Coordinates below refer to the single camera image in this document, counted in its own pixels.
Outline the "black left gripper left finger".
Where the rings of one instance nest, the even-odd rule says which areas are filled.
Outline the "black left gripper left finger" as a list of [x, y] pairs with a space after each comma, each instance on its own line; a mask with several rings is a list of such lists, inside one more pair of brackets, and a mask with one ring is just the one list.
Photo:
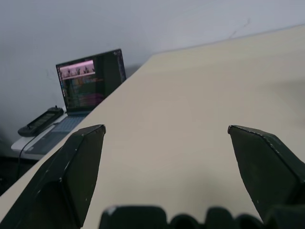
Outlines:
[[104, 125], [79, 129], [37, 170], [2, 229], [80, 229], [95, 190]]

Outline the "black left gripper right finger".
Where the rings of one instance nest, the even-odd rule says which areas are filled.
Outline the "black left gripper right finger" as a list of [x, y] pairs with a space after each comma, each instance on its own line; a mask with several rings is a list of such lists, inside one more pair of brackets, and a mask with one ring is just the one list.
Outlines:
[[245, 188], [263, 222], [275, 206], [305, 203], [305, 164], [277, 136], [230, 125], [234, 154]]

